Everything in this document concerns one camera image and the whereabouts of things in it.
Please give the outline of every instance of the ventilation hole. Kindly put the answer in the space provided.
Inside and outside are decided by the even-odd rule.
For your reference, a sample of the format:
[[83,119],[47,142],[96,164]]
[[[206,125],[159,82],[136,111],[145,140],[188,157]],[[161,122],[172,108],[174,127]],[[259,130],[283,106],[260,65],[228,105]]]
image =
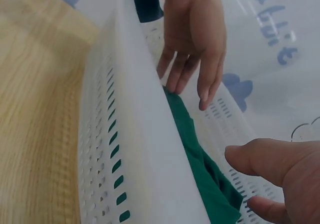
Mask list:
[[108,111],[109,109],[112,107],[112,105],[115,103],[115,99],[113,99],[113,101],[110,103],[110,105],[108,106]]
[[120,196],[118,196],[118,198],[116,199],[116,205],[119,206],[125,200],[127,200],[127,193],[124,192]]
[[97,126],[99,126],[99,125],[100,125],[101,121],[102,121],[102,118],[100,117],[100,119],[99,119],[99,121],[98,121]]
[[115,171],[121,166],[121,159],[118,160],[114,166],[112,167],[112,173],[115,173]]
[[93,211],[94,209],[96,208],[96,204],[95,203],[92,203],[92,205],[90,206],[89,208],[89,211]]
[[109,97],[108,97],[108,99],[107,99],[107,101],[109,101],[110,100],[110,98],[112,97],[112,95],[115,93],[115,91],[113,90],[112,92],[111,92],[111,94],[109,95]]
[[110,91],[110,89],[112,88],[112,86],[114,85],[115,83],[112,82],[111,85],[109,86],[108,90],[106,91],[106,93],[108,93]]
[[98,107],[100,107],[101,103],[102,103],[102,100],[99,100],[98,105],[96,105],[96,110],[98,110]]
[[102,164],[101,164],[101,167],[100,167],[100,170],[98,170],[98,174],[99,174],[104,168],[105,168],[105,164],[102,163]]
[[110,118],[112,118],[112,116],[115,114],[115,111],[116,111],[116,109],[114,109],[114,110],[111,112],[110,116],[108,117],[108,121],[109,121]]
[[112,128],[114,128],[115,124],[116,124],[117,120],[114,120],[111,124],[111,126],[109,127],[108,133],[112,130]]
[[96,161],[99,161],[99,159],[102,157],[103,153],[104,153],[104,151],[103,151],[103,150],[102,150],[102,151],[100,151],[100,153],[99,153],[98,157],[96,158]]
[[115,134],[113,134],[113,136],[111,137],[110,141],[109,141],[109,146],[115,141],[115,139],[118,136],[118,132],[116,132]]
[[110,159],[113,158],[118,151],[119,151],[119,145],[117,145],[115,149],[113,149],[113,151],[111,152]]
[[115,182],[113,185],[113,188],[116,189],[118,186],[120,186],[122,183],[124,182],[124,176],[121,175]]
[[102,211],[102,216],[104,217],[107,213],[110,212],[109,206],[107,206],[103,211]]
[[106,75],[106,77],[108,77],[110,75],[110,73],[112,72],[113,68],[111,68],[111,70],[108,72],[108,74]]
[[107,85],[109,84],[109,82],[112,80],[113,77],[114,77],[114,75],[112,75],[112,76],[109,78],[109,80],[106,82]]
[[126,210],[119,216],[119,222],[123,223],[130,218],[130,211]]

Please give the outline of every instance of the green cloth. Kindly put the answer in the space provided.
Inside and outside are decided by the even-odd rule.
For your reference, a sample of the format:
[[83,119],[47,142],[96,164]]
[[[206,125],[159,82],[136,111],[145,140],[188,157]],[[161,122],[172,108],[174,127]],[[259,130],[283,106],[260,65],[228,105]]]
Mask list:
[[200,146],[194,121],[181,98],[166,88],[164,92],[211,223],[235,224],[243,197]]

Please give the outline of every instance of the light wood table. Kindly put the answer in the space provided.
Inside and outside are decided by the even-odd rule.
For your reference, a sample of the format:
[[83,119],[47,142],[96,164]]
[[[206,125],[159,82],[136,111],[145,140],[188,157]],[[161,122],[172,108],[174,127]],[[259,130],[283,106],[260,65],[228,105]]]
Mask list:
[[0,223],[79,223],[77,139],[98,29],[61,0],[0,0]]

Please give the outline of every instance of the human hand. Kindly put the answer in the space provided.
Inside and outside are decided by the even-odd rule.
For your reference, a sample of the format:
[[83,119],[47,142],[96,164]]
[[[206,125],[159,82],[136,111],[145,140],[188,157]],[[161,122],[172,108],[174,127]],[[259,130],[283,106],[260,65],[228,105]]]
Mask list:
[[256,139],[229,146],[225,158],[237,171],[283,188],[284,202],[254,196],[248,206],[276,224],[320,223],[320,141]]
[[197,92],[204,111],[222,80],[227,45],[221,0],[165,0],[164,48],[157,71],[163,78],[173,62],[166,87],[180,94],[200,64]]

